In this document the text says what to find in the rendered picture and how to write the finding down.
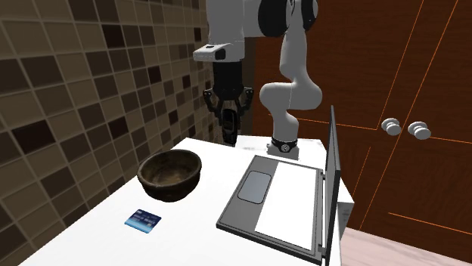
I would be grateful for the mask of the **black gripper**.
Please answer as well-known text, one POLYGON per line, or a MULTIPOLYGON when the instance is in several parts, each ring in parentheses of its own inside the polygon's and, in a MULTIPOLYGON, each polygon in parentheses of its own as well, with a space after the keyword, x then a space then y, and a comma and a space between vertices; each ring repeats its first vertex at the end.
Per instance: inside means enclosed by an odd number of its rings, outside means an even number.
POLYGON ((225 101, 234 101, 239 115, 244 115, 251 107, 254 90, 244 87, 242 81, 242 62, 214 62, 213 89, 203 91, 203 99, 207 109, 215 115, 218 123, 222 124, 222 106, 225 101), (216 104, 211 100, 213 92, 216 95, 216 104))

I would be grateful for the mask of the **dark brown wooden bowl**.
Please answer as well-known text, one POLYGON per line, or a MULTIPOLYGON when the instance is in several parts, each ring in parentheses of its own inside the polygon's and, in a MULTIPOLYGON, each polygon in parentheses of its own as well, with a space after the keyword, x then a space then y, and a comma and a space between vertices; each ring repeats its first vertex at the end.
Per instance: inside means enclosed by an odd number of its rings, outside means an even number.
POLYGON ((182 200, 200 181, 202 162, 190 150, 167 150, 155 153, 138 167, 137 177, 146 194, 171 203, 182 200))

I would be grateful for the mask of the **grey open laptop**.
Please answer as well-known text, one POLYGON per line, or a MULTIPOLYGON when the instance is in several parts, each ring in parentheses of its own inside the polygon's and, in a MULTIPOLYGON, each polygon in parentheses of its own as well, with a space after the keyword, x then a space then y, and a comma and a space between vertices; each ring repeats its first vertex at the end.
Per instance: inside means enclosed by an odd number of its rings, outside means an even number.
POLYGON ((255 155, 216 226, 318 266, 329 266, 341 180, 335 113, 325 168, 255 155))

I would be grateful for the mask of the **brown wooden double door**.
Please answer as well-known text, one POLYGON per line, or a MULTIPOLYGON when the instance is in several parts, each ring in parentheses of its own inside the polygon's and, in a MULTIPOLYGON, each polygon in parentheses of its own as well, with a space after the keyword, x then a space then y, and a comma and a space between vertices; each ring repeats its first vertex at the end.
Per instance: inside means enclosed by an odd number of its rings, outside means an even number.
POLYGON ((472 0, 318 0, 300 138, 335 118, 348 225, 472 263, 472 0))

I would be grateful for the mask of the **blue card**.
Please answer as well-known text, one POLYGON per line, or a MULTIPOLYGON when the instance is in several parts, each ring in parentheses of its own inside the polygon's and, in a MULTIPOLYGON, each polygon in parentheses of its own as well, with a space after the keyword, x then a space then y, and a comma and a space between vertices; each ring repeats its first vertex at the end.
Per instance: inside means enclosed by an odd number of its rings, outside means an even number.
POLYGON ((162 218, 142 209, 136 210, 124 224, 149 234, 162 218))

